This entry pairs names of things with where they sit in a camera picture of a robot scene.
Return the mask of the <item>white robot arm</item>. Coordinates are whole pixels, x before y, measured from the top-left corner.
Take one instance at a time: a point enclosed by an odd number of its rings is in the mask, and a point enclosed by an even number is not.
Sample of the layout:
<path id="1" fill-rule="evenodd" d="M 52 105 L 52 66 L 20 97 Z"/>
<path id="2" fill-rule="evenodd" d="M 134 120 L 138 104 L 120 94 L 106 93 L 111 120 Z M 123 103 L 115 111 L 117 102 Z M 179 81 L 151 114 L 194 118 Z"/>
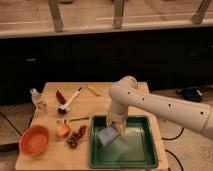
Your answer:
<path id="1" fill-rule="evenodd" d="M 109 88 L 111 103 L 107 111 L 111 121 L 124 122 L 128 107 L 133 106 L 213 140 L 213 106 L 143 93 L 137 88 L 138 82 L 132 76 L 123 77 L 112 84 Z"/>

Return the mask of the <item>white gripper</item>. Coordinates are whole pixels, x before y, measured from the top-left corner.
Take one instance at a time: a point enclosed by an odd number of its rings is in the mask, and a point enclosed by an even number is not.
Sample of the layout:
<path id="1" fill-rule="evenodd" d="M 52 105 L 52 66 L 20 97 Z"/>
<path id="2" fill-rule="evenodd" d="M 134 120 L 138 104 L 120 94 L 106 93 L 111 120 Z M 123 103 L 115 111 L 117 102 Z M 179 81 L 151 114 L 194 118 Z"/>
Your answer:
<path id="1" fill-rule="evenodd" d="M 120 134 L 124 134 L 126 129 L 126 119 L 127 119 L 126 113 L 117 114 L 115 112 L 108 111 L 106 123 L 108 126 L 110 126 L 111 124 L 115 124 L 115 127 L 117 128 L 118 132 Z"/>

